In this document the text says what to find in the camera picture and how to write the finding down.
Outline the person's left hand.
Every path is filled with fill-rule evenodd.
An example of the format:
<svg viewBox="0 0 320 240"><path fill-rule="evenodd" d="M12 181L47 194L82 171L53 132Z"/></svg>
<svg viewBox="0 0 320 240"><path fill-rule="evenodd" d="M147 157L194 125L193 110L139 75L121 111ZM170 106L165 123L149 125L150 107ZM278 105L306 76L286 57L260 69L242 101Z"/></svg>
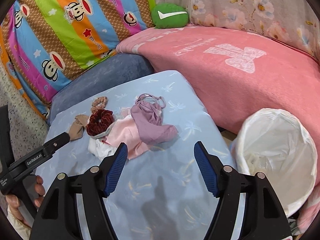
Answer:
<svg viewBox="0 0 320 240"><path fill-rule="evenodd" d="M43 179L40 176L36 176L37 183L34 185L34 191L37 193L38 198L34 200L34 205L39 208L44 199L45 189L43 187ZM19 211L20 201L15 195L6 195L5 199L7 201L9 210L15 218L22 222L25 226L30 227L30 224L25 220L23 215Z"/></svg>

